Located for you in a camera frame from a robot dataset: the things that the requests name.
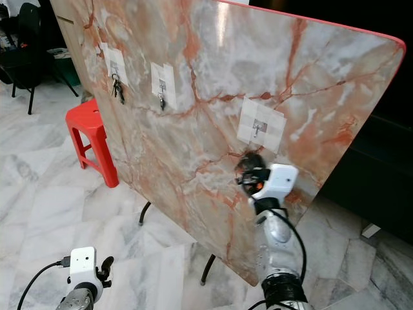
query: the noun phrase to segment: black chair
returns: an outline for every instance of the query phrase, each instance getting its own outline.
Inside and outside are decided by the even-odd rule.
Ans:
[[[15,88],[27,89],[30,93],[28,114],[32,113],[34,89],[41,82],[45,71],[56,79],[56,74],[67,84],[76,97],[79,95],[54,65],[54,57],[44,49],[41,35],[41,18],[39,8],[24,3],[18,17],[19,32],[17,49],[0,54],[0,67],[13,81],[12,97]]]

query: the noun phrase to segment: cable connector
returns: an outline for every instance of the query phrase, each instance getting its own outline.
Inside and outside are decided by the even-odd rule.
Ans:
[[[65,256],[61,261],[58,261],[57,264],[63,268],[70,267],[70,256]]]

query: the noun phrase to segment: marble board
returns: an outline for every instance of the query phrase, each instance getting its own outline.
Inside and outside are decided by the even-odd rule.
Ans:
[[[297,222],[405,53],[394,37],[224,1],[72,6],[119,177],[252,285],[254,213],[234,182],[239,159],[257,150],[299,169],[286,202]],[[126,77],[124,105],[111,96],[111,61]],[[164,110],[154,68],[173,72]],[[237,139],[245,98],[285,119],[277,151]]]

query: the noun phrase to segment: red plastic stool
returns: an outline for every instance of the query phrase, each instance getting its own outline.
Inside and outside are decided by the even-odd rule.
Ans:
[[[116,168],[106,144],[106,132],[96,100],[92,99],[69,110],[66,114],[66,123],[82,169],[90,165],[103,175],[107,186],[115,187],[119,184]],[[89,145],[83,146],[79,131],[88,137]],[[90,148],[95,152],[99,165],[86,158],[85,151]]]

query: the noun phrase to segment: marble floor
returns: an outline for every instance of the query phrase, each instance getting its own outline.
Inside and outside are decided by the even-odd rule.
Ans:
[[[113,286],[98,310],[247,309],[263,299],[260,287],[220,261],[201,287],[205,248],[155,207],[138,226],[145,199],[122,182],[109,189],[94,169],[80,168],[64,121],[80,99],[65,85],[40,85],[31,116],[28,93],[11,98],[11,90],[0,84],[0,309],[16,309],[40,268],[87,245],[96,247],[98,263],[115,257]],[[364,225],[322,197],[298,223],[308,252],[304,288],[314,309],[413,308],[413,247],[384,231],[360,238]],[[55,309],[67,276],[68,269],[43,273],[23,309]]]

